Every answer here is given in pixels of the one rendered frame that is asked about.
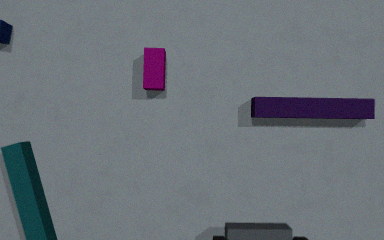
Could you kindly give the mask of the small dark blue cube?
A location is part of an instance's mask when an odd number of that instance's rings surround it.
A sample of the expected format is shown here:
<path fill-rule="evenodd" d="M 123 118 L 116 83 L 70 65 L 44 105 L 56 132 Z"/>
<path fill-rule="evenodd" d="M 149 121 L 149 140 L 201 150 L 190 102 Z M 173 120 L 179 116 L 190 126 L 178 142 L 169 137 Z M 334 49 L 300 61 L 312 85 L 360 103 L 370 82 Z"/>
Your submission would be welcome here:
<path fill-rule="evenodd" d="M 0 20 L 0 43 L 10 44 L 12 25 Z"/>

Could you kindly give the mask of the dark purple rectangular bar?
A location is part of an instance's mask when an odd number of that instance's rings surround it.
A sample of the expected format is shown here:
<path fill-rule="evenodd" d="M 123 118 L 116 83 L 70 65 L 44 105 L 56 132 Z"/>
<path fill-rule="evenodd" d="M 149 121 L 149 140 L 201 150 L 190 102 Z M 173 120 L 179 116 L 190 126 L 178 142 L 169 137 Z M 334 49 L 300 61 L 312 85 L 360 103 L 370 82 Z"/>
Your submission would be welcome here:
<path fill-rule="evenodd" d="M 375 119 L 375 99 L 253 97 L 251 117 Z"/>

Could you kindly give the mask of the grey rod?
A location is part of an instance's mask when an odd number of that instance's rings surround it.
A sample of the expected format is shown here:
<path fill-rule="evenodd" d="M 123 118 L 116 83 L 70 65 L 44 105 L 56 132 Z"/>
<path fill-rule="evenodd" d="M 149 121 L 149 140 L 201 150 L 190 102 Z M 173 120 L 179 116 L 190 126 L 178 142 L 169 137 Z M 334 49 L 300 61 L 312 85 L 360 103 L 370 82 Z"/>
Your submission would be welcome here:
<path fill-rule="evenodd" d="M 286 223 L 225 222 L 227 240 L 292 240 L 292 229 Z"/>

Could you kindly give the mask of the turquoise rod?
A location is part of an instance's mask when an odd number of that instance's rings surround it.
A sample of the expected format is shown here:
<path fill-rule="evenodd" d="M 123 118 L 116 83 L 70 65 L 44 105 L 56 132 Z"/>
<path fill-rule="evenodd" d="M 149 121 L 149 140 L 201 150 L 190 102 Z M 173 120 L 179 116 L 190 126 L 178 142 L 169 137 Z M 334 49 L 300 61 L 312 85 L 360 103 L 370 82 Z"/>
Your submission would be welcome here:
<path fill-rule="evenodd" d="M 1 151 L 26 240 L 57 240 L 30 141 Z"/>

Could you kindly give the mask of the magenta block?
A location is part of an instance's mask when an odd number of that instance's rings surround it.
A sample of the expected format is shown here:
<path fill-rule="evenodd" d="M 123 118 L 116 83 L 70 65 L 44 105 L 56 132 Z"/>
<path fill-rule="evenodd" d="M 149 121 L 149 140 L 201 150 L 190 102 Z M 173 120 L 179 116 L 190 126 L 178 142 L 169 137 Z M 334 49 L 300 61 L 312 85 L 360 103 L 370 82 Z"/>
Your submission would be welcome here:
<path fill-rule="evenodd" d="M 143 88 L 165 91 L 165 48 L 144 48 Z"/>

